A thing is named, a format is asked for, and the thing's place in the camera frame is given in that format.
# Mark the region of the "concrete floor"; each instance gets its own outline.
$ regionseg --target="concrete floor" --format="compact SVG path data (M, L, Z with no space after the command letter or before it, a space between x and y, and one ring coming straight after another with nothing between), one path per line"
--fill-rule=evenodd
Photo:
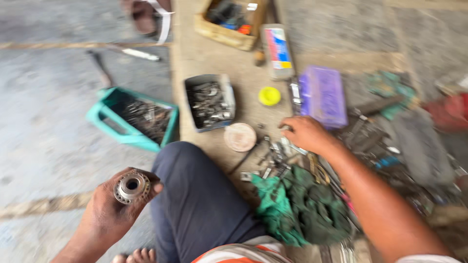
M192 16L201 0L174 0L173 80L175 102L183 78L199 73L226 72L243 92L239 120L253 126L265 115L253 114L252 92L266 86L266 70L253 68L250 53L236 51L193 32ZM90 191L126 166L149 169L153 153L117 144L89 124L84 116L102 88L85 49L7 50L14 44L143 43L120 11L117 1L0 0L0 205ZM349 105L372 99L362 85L364 74L376 69L406 75L424 101L437 96L434 79L454 68L468 69L468 3L463 0L300 0L278 1L288 27L296 67L331 66L343 73ZM123 87L172 101L169 52L147 48L163 61L151 63L107 50L105 63ZM287 116L281 104L275 118ZM206 144L181 116L182 139ZM273 129L276 119L271 121ZM456 140L451 144L457 150ZM209 155L219 155L217 146ZM220 157L228 168L241 156ZM83 210L54 212L0 221L0 254L8 262L49 262L73 234ZM145 210L130 232L99 262L110 262L121 252L151 247L149 213ZM317 262L316 247L289 248L297 262Z

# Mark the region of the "foot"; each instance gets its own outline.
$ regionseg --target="foot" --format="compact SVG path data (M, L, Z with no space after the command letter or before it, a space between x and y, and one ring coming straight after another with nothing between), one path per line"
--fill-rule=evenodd
M136 249L132 255L128 256L126 263L156 263L156 252L154 249L150 251L147 248Z

